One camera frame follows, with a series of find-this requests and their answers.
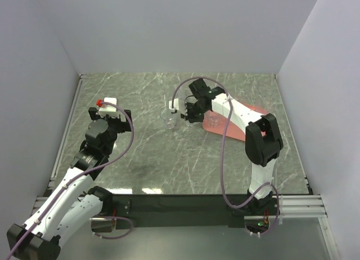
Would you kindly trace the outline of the clear square glass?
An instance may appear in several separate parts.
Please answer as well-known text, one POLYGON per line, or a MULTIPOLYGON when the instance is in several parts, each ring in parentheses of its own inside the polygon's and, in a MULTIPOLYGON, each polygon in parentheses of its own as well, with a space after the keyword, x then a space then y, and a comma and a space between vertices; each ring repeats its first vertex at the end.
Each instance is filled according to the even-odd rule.
POLYGON ((204 115, 204 124, 207 127, 217 127, 219 125, 220 117, 213 111, 207 111, 204 115))

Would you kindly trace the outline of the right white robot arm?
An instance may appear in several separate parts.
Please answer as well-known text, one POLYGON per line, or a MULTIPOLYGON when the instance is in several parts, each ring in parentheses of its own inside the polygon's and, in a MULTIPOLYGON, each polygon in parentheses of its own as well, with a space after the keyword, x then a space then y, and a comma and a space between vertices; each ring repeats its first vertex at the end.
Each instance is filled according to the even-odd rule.
POLYGON ((227 197, 224 186, 224 175, 220 175, 220 187, 226 204, 232 209, 248 207, 252 214, 261 214, 267 209, 272 193, 276 188, 272 183, 273 170, 283 140, 276 117, 269 113, 263 115, 235 100, 219 81, 216 87, 206 85, 208 77, 192 77, 186 79, 189 89, 196 102, 186 105, 175 95, 168 102, 168 109, 173 113, 180 113, 181 118, 189 123, 201 122, 207 111, 212 111, 226 118, 223 138, 230 123, 233 123, 245 134, 245 152, 251 161, 251 182, 248 189, 249 196, 241 204, 232 204, 227 197))

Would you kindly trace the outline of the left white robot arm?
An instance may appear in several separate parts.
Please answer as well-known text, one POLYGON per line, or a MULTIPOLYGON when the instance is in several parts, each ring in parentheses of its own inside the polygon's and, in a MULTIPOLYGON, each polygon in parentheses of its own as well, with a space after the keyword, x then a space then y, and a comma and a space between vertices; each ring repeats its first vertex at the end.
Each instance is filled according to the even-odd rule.
POLYGON ((115 103, 100 101, 88 110, 91 123, 65 177, 43 205, 22 225, 7 231, 9 257, 57 259, 68 238, 90 218, 119 219, 113 194, 90 187, 109 159, 118 134, 134 133, 132 113, 115 103))

